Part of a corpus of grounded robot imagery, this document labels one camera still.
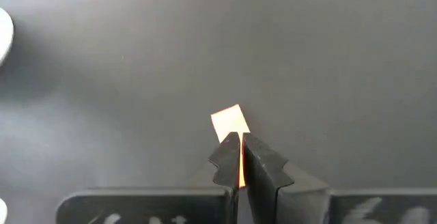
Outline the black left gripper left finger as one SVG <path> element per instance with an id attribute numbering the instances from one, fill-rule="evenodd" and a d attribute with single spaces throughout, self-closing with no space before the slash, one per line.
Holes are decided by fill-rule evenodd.
<path id="1" fill-rule="evenodd" d="M 240 181 L 240 138 L 230 132 L 208 158 L 216 167 L 213 183 L 225 189 L 225 224 L 236 224 Z"/>

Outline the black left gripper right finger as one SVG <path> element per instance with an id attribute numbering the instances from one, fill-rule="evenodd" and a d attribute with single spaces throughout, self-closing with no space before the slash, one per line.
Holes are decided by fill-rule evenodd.
<path id="1" fill-rule="evenodd" d="M 243 166 L 255 224 L 327 224 L 328 185 L 251 133 Z"/>

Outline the orange eraser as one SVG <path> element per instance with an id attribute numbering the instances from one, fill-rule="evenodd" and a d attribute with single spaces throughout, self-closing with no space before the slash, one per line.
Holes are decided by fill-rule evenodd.
<path id="1" fill-rule="evenodd" d="M 225 137 L 231 133 L 236 132 L 240 138 L 240 162 L 239 162 L 239 182 L 240 188 L 246 186 L 244 180 L 244 150 L 243 150 L 243 134 L 249 133 L 250 129 L 245 120 L 242 109 L 239 104 L 223 109 L 222 111 L 213 113 L 211 115 L 212 125 L 217 135 L 219 143 L 222 143 Z"/>

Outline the white plant pot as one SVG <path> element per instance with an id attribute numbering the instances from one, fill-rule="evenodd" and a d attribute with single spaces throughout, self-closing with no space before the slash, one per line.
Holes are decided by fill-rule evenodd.
<path id="1" fill-rule="evenodd" d="M 14 23 L 12 17 L 0 8 L 0 67 L 3 65 L 12 47 Z"/>

